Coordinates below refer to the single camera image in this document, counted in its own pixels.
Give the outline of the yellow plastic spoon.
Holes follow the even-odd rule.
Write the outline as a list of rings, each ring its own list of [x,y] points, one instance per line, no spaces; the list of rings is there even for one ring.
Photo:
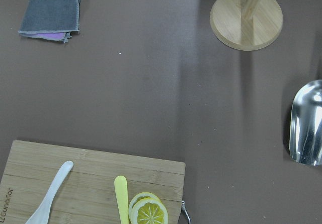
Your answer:
[[[122,224],[129,224],[128,216],[128,188],[127,180],[124,176],[117,176],[114,180],[114,189]]]

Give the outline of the rear lemon slice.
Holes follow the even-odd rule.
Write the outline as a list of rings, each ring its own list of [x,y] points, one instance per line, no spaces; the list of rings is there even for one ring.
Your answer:
[[[151,192],[140,192],[140,193],[136,194],[136,195],[131,199],[131,201],[130,201],[130,203],[129,203],[129,206],[128,206],[128,216],[129,216],[129,218],[131,218],[131,213],[132,213],[132,210],[133,210],[134,205],[135,205],[138,201],[140,201],[140,200],[142,200],[142,199],[145,199],[145,198],[152,198],[152,199],[154,199],[154,200],[157,200],[157,201],[161,202],[161,200],[160,200],[160,199],[159,199],[155,194],[153,194],[153,193],[151,193]]]

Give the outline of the bamboo cutting board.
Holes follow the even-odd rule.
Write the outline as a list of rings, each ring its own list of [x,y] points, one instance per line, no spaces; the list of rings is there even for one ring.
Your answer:
[[[165,205],[169,222],[178,222],[183,162],[15,140],[1,180],[1,223],[25,223],[66,161],[74,166],[53,200],[50,223],[119,223],[119,175],[127,179],[129,198],[151,192]]]

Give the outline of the metal ice scoop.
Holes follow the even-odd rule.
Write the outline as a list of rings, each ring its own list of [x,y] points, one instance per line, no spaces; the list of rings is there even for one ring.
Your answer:
[[[298,163],[321,165],[321,80],[307,83],[294,97],[289,152]]]

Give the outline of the white plastic spoon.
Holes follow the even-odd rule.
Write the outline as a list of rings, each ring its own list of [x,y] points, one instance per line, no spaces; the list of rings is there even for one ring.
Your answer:
[[[54,179],[52,180],[47,193],[45,194],[42,202],[34,213],[29,217],[26,223],[38,224],[44,223],[47,224],[50,217],[50,210],[54,200],[54,197],[59,190],[61,184],[64,182],[65,178],[73,168],[74,163],[72,161],[66,161],[57,171]]]

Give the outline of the round wooden stand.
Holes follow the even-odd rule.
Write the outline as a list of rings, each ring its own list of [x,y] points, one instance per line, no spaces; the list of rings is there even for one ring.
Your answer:
[[[276,0],[216,0],[210,12],[210,25],[225,45],[254,51],[277,39],[283,14]]]

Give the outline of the lemon slice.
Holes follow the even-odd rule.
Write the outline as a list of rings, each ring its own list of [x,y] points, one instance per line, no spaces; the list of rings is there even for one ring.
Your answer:
[[[138,201],[140,201],[140,200],[142,200],[142,199],[145,199],[145,198],[152,198],[152,199],[154,199],[154,200],[157,200],[157,201],[161,202],[161,200],[160,200],[160,199],[159,199],[155,194],[153,194],[153,193],[151,193],[151,192],[140,192],[140,193],[136,194],[136,195],[131,199],[131,201],[130,201],[130,203],[129,203],[129,206],[128,206],[128,216],[129,216],[129,218],[131,218],[131,213],[132,213],[132,210],[133,210],[134,205],[135,205]]]
[[[169,215],[166,207],[160,201],[144,198],[134,205],[130,221],[142,224],[167,224],[169,223]]]

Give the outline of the grey folded cloth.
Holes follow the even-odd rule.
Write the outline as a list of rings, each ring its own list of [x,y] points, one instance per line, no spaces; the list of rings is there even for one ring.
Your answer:
[[[67,43],[79,31],[81,0],[29,0],[18,33]]]

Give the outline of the front lemon slice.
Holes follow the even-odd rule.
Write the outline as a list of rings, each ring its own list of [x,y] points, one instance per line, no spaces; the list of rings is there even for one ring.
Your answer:
[[[167,224],[169,223],[169,215],[166,207],[160,201],[144,198],[134,205],[130,221],[142,224]]]

